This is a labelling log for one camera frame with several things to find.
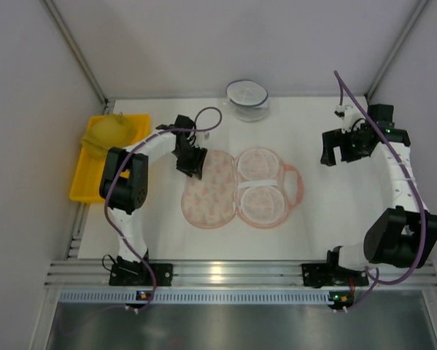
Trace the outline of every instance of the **mesh lining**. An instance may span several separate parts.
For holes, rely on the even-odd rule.
[[[241,197],[241,210],[253,223],[271,225],[285,215],[285,198],[272,186],[251,187]]]
[[[238,161],[238,172],[249,181],[273,179],[279,170],[279,159],[267,149],[250,149]]]

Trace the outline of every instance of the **enclosure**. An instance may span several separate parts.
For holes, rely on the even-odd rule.
[[[322,134],[342,125],[333,70],[365,109],[394,105],[437,213],[437,0],[0,1],[0,349],[437,349],[437,244],[347,315],[327,305],[351,287],[304,286],[302,264],[361,242],[385,210],[370,157],[320,162]],[[267,89],[266,118],[236,118],[225,89],[238,79]],[[200,146],[234,160],[271,150],[301,175],[303,187],[290,172],[282,185],[301,202],[271,229],[238,215],[198,228],[175,157],[149,164],[142,230],[150,262],[173,272],[136,315],[123,306],[151,286],[108,285],[101,258],[120,243],[103,204],[69,200],[80,139],[93,115],[148,114],[154,131],[207,106],[223,121]]]

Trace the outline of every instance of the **metal floor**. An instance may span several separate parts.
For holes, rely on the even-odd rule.
[[[376,291],[348,314],[327,306],[122,307],[62,335],[106,307],[59,304],[48,349],[437,349],[421,292]]]

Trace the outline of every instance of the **yellow sponge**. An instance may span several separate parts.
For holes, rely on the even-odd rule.
[[[135,127],[122,114],[109,114],[85,132],[82,146],[92,157],[106,157],[112,147],[123,148],[131,144]]]

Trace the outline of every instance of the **white mesh cup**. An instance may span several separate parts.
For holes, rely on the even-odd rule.
[[[265,88],[252,80],[236,80],[226,87],[226,95],[237,106],[256,108],[268,99]]]
[[[275,187],[250,187],[241,197],[242,214],[256,225],[272,225],[286,213],[283,194]]]
[[[248,181],[273,179],[279,171],[278,157],[268,149],[249,149],[238,160],[238,172]]]

